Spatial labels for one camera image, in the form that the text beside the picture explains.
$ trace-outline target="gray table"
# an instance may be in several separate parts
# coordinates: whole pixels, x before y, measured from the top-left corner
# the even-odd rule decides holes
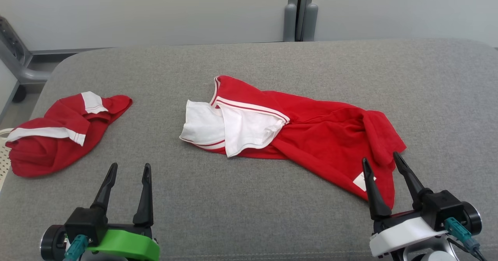
[[[366,202],[290,161],[227,159],[178,139],[187,99],[209,101],[221,74],[384,112],[420,180],[474,204],[484,224],[482,252],[490,260],[498,254],[498,52],[474,41],[424,39],[132,47],[66,59],[32,117],[82,91],[128,95],[133,105],[67,169],[35,179],[8,174],[1,259],[40,259],[45,229],[89,206],[116,161],[109,220],[131,222],[144,163],[151,163],[162,260],[375,260]],[[394,211],[408,210],[398,173],[395,183]]]

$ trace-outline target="garment label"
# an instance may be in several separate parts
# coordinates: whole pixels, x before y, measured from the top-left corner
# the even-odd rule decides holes
[[[366,184],[365,184],[365,175],[363,173],[360,173],[356,178],[352,181],[356,186],[361,188],[363,191],[366,191]]]

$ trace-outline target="black cable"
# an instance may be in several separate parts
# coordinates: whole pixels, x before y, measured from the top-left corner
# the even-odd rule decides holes
[[[452,243],[453,245],[455,245],[456,247],[461,249],[463,252],[471,254],[470,252],[468,252],[468,250],[463,245],[459,244],[456,240],[453,240],[452,238],[447,238],[446,240],[448,240],[450,243]],[[487,259],[484,258],[484,256],[482,255],[482,253],[478,249],[475,250],[475,254],[471,254],[471,255],[474,256],[479,261],[487,261]]]
[[[465,248],[463,245],[461,245],[461,244],[457,243],[457,241],[456,241],[456,240],[453,240],[452,238],[447,238],[447,240],[448,240],[450,243],[452,243],[452,244],[456,245],[456,246],[457,246],[459,249],[461,249],[463,252],[467,252],[467,253],[468,253],[468,250],[466,250],[466,248]]]
[[[482,253],[480,253],[480,250],[476,249],[475,254],[477,254],[477,256],[479,256],[480,261],[487,261],[486,258],[484,258],[484,256],[482,256]]]

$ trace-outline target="red t-shirt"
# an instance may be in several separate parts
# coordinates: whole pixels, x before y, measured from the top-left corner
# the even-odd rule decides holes
[[[12,172],[35,177],[64,169],[91,151],[131,105],[127,96],[101,98],[90,91],[57,100],[42,118],[7,137]]]
[[[187,103],[180,138],[207,151],[289,159],[368,199],[361,160],[368,158],[393,208],[393,152],[406,146],[382,112],[259,89],[221,75],[210,103]]]

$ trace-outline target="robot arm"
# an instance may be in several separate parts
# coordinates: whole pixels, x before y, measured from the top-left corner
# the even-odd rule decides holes
[[[160,249],[152,236],[153,190],[151,165],[142,176],[142,195],[133,224],[108,224],[107,205],[117,163],[110,166],[90,208],[76,208],[64,225],[52,225],[40,250],[45,261],[158,261]]]
[[[418,255],[411,261],[458,261],[452,247],[457,245],[475,258],[486,261],[479,251],[479,243],[471,237],[482,229],[479,212],[447,190],[434,193],[425,188],[401,155],[395,152],[393,156],[409,188],[413,210],[391,213],[375,184],[368,160],[363,159],[370,218],[373,220],[372,255],[381,258],[390,254],[393,261],[409,261],[409,253],[431,249],[434,252]],[[450,236],[455,236],[464,245],[459,245]]]

